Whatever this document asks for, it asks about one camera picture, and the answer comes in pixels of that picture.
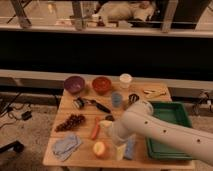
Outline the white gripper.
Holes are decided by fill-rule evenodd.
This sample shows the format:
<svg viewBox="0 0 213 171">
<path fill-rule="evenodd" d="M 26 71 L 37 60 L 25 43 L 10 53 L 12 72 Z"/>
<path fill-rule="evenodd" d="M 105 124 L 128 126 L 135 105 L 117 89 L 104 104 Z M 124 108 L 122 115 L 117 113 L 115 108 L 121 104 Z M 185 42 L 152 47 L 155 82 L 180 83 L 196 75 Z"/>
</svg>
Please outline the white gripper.
<svg viewBox="0 0 213 171">
<path fill-rule="evenodd" d="M 99 122 L 99 126 L 112 140 L 115 147 L 116 160 L 122 160 L 126 149 L 126 138 L 123 136 L 124 128 L 121 123 L 119 121 L 102 120 Z"/>
</svg>

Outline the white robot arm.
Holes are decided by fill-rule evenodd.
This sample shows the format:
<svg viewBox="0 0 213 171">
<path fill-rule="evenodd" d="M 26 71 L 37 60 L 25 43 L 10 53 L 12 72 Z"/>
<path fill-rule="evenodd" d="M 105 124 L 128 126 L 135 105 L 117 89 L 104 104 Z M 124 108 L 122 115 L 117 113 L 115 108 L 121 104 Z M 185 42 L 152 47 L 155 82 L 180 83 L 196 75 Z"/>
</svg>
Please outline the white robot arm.
<svg viewBox="0 0 213 171">
<path fill-rule="evenodd" d="M 139 100 L 130 105 L 115 121 L 102 120 L 99 125 L 113 144 L 121 146 L 133 134 L 157 140 L 195 159 L 213 166 L 213 134 L 162 121 L 153 116 L 153 105 Z"/>
</svg>

